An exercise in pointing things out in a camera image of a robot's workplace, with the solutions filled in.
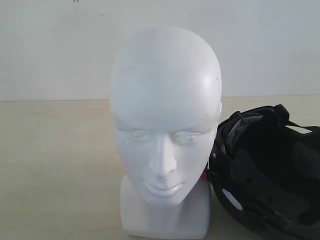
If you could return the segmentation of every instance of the white mannequin head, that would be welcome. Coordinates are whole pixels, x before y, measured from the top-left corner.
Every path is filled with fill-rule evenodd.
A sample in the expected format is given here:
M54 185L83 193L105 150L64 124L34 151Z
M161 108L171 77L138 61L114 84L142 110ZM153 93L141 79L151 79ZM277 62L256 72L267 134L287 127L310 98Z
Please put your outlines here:
M110 79L116 143L148 203L180 204L209 159L222 110L212 48L178 27L151 27L118 52Z

